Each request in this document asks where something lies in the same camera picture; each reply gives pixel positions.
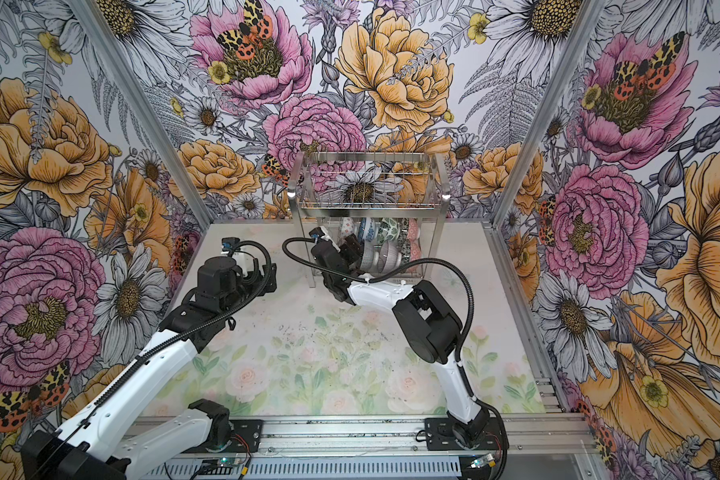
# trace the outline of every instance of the moth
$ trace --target moth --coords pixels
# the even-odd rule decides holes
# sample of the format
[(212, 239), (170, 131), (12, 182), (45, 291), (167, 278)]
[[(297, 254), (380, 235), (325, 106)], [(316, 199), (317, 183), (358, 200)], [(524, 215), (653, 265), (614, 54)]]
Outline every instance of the moth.
[(263, 42), (272, 37), (272, 17), (264, 14), (261, 0), (246, 0), (242, 20), (237, 29), (220, 33), (216, 41), (229, 56), (249, 61), (254, 59)]
[(675, 60), (680, 54), (686, 33), (678, 32), (664, 42), (653, 57), (640, 64), (624, 61), (614, 67), (614, 97), (618, 101), (628, 100), (635, 92), (645, 89), (658, 90), (677, 70)]

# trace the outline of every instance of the purple flower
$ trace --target purple flower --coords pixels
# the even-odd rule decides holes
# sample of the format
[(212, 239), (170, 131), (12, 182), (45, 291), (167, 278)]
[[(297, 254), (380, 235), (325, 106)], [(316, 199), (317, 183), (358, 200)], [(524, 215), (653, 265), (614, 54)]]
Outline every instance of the purple flower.
[(638, 451), (637, 444), (632, 438), (615, 428), (612, 430), (612, 434), (616, 442), (616, 464), (620, 473), (619, 478), (634, 478), (635, 480), (654, 478), (655, 469), (646, 456)]
[(594, 70), (584, 80), (586, 91), (579, 114), (569, 124), (567, 135), (572, 143), (594, 152), (606, 162), (619, 162), (627, 169), (640, 168), (661, 153), (685, 127), (692, 108), (684, 108), (686, 90), (696, 71), (696, 62), (686, 64), (688, 43), (685, 36), (680, 53), (672, 63), (674, 73), (656, 90), (639, 87), (626, 99), (619, 100), (614, 91), (614, 68), (619, 62), (642, 63), (661, 48), (660, 43), (636, 44), (618, 34), (603, 55), (595, 61)]
[(309, 30), (319, 24), (334, 22), (342, 30), (358, 20), (358, 0), (305, 0), (304, 24)]
[(24, 228), (0, 240), (0, 393), (27, 391), (64, 361), (72, 375), (88, 367), (104, 281), (93, 252), (58, 230)]
[(385, 11), (394, 10), (398, 15), (413, 13), (413, 0), (378, 0), (378, 6)]
[[(269, 138), (269, 154), (288, 171), (299, 151), (365, 150), (362, 125), (355, 114), (313, 94), (290, 98), (278, 114), (264, 120), (263, 127)], [(325, 183), (335, 179), (338, 172), (360, 170), (364, 164), (329, 161), (315, 165), (311, 170), (315, 189), (324, 190)]]
[(555, 245), (547, 249), (550, 271), (564, 270), (598, 300), (619, 293), (648, 246), (634, 179), (615, 165), (592, 171), (577, 165), (556, 204)]
[(228, 100), (221, 107), (233, 113), (284, 101), (307, 90), (312, 80), (312, 44), (308, 35), (298, 35), (282, 7), (275, 13), (265, 0), (262, 6), (264, 15), (272, 20), (272, 37), (256, 47), (250, 60), (225, 55), (216, 41), (219, 34), (240, 27), (242, 6), (235, 13), (225, 6), (220, 16), (208, 12), (207, 17), (193, 15), (190, 20), (192, 48), (200, 53), (194, 56), (195, 64), (208, 69), (209, 85), (220, 88), (222, 100)]

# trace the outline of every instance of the rack wire basket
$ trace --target rack wire basket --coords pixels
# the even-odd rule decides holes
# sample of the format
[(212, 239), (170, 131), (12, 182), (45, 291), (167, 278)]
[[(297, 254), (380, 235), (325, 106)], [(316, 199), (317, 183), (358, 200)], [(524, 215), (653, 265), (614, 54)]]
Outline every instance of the rack wire basket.
[[(288, 180), (288, 202), (299, 235), (316, 222), (339, 238), (342, 219), (415, 219), (434, 221), (425, 256), (435, 256), (451, 200), (444, 154), (315, 152), (296, 156)], [(312, 255), (306, 250), (307, 257)], [(307, 275), (315, 286), (316, 270)], [(424, 278), (426, 267), (400, 278)]]

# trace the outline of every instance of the table surface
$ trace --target table surface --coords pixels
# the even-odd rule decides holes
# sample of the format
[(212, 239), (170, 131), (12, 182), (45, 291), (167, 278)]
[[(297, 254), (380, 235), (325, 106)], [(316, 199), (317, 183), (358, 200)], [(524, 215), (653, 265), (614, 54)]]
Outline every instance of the table surface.
[[(424, 225), (422, 238), (430, 228)], [(178, 415), (198, 398), (223, 404), (233, 416), (445, 412), (432, 368), (408, 347), (391, 313), (339, 303), (321, 283), (308, 287), (306, 268), (281, 249), (295, 232), (292, 224), (211, 225), (174, 303), (196, 284), (200, 265), (220, 254), (225, 236), (267, 247), (278, 265), (277, 292), (235, 315), (235, 331), (216, 335), (142, 415)], [(303, 254), (301, 247), (295, 251)], [(544, 412), (481, 225), (446, 224), (438, 257), (462, 269), (475, 293), (474, 324), (462, 350), (475, 393), (502, 412)], [(432, 283), (463, 319), (461, 282), (450, 270), (433, 268)]]

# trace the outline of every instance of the floral wallpaper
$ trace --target floral wallpaper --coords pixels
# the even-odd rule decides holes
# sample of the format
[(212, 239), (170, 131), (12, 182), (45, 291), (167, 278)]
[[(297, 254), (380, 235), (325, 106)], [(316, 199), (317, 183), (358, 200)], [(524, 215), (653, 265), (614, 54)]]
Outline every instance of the floral wallpaper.
[(32, 431), (55, 430), (144, 347), (200, 239), (122, 94), (92, 70), (95, 56), (62, 47), (75, 33), (55, 2), (0, 1), (6, 479), (24, 476), (18, 447)]
[(606, 11), (501, 229), (611, 477), (720, 480), (720, 2)]

